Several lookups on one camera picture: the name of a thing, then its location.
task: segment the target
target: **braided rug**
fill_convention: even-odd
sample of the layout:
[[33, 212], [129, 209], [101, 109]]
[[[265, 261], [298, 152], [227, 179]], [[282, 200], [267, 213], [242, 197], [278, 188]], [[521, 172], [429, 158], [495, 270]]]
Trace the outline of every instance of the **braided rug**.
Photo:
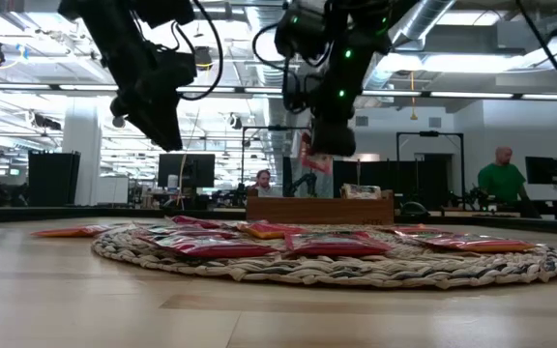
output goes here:
[[[434, 249], [406, 242], [373, 226], [311, 225], [315, 232], [359, 230], [393, 247], [384, 255], [353, 257], [287, 257], [284, 254], [249, 258], [191, 258], [174, 255], [132, 236], [131, 230], [104, 233], [92, 250], [109, 259], [174, 274], [230, 276], [234, 280], [265, 280], [293, 284], [360, 285], [379, 288], [484, 286], [548, 282], [557, 276], [557, 249], [538, 245], [528, 252], [474, 253]], [[244, 239], [285, 250], [284, 240]]]

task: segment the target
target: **metal frame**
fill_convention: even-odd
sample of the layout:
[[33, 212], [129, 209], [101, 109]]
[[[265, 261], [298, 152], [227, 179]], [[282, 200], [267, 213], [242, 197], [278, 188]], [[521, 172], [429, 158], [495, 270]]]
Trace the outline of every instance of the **metal frame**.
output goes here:
[[268, 131], [295, 131], [295, 130], [308, 130], [310, 131], [309, 127], [287, 127], [287, 126], [252, 126], [252, 127], [242, 127], [242, 162], [241, 162], [241, 173], [240, 173], [240, 183], [244, 182], [244, 154], [245, 154], [245, 146], [244, 144], [247, 142], [247, 131], [248, 130], [268, 130]]
[[439, 137], [440, 135], [456, 136], [459, 138], [459, 151], [461, 156], [461, 197], [463, 199], [463, 210], [465, 211], [465, 152], [463, 149], [462, 132], [438, 132], [438, 131], [399, 131], [396, 133], [396, 189], [399, 188], [401, 176], [401, 148], [400, 138], [402, 135], [417, 135], [419, 137]]

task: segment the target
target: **green shirt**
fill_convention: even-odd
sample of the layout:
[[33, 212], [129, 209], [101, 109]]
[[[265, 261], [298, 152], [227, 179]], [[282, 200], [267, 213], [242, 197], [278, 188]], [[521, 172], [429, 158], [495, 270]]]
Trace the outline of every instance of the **green shirt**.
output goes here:
[[492, 163], [479, 173], [479, 187], [505, 202], [517, 201], [519, 190], [525, 182], [526, 179], [513, 164]]

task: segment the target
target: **wooden box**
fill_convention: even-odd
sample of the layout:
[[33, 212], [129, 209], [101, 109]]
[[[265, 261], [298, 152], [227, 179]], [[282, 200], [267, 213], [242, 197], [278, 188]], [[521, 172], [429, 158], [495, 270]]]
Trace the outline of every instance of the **wooden box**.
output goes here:
[[248, 220], [302, 224], [374, 224], [395, 222], [393, 199], [264, 198], [249, 196]]

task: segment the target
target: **wooden table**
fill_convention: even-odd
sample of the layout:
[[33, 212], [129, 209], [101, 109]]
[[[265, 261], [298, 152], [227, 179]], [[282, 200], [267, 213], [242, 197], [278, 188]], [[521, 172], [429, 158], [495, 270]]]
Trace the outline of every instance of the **wooden table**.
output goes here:
[[[89, 240], [27, 235], [124, 220], [0, 224], [0, 347], [557, 347], [557, 280], [452, 291], [237, 283], [102, 259]], [[448, 228], [557, 247], [557, 235]]]

